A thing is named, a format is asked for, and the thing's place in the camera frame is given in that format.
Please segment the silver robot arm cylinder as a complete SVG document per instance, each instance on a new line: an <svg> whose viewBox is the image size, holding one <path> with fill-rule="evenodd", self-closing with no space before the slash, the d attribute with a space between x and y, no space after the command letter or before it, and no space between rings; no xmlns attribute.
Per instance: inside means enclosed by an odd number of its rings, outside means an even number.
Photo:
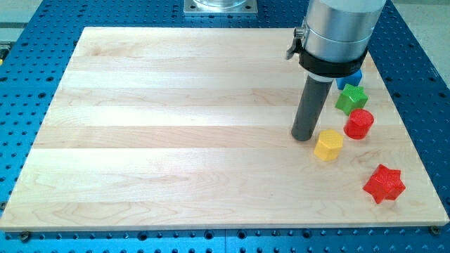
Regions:
<svg viewBox="0 0 450 253"><path fill-rule="evenodd" d="M311 0L304 48L314 57L347 63L363 55L386 0Z"/></svg>

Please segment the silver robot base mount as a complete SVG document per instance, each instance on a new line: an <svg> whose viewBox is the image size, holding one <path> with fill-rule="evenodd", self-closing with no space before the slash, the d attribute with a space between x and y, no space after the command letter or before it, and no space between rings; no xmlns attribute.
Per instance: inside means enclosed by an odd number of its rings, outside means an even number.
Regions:
<svg viewBox="0 0 450 253"><path fill-rule="evenodd" d="M184 0L184 13L257 13L257 0Z"/></svg>

